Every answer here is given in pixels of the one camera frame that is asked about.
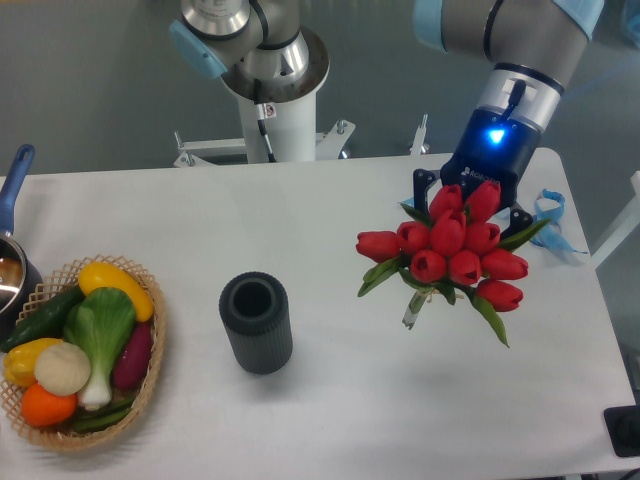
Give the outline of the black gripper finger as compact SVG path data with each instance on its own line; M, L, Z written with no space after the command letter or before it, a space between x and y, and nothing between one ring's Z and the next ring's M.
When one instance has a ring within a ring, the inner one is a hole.
M440 179L439 170L416 169L412 174L413 206L420 212L428 211L428 191Z
M528 212L519 207L510 209L509 225L501 232L502 239L508 239L517 235L533 224L533 217Z

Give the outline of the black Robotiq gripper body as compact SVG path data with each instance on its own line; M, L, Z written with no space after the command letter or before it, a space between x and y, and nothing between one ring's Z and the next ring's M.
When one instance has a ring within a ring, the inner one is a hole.
M481 184L500 186L501 209L517 200L517 188L538 147L541 133L495 112L476 109L451 159L440 170L444 186L458 185L468 198Z

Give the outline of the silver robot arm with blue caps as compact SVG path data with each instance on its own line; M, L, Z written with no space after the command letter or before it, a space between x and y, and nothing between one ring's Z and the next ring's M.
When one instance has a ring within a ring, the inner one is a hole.
M451 159L414 177L426 207L436 182L464 195L483 181L501 188L508 235L530 232L518 184L592 38L599 1L418 1L413 29L424 44L490 61L493 72ZM221 79L236 97L252 163L313 161L328 143L316 134L316 94L329 72L322 40L300 23L295 1L185 1L169 28L194 70Z

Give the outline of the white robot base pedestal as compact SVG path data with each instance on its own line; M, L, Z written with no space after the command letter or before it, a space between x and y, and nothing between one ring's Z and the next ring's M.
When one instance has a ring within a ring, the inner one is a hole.
M326 46L303 27L282 48L254 49L221 76L240 113L241 138L181 140L176 167L208 166L215 157L243 155L250 164L345 159L356 125L343 118L316 129L316 95L329 73Z

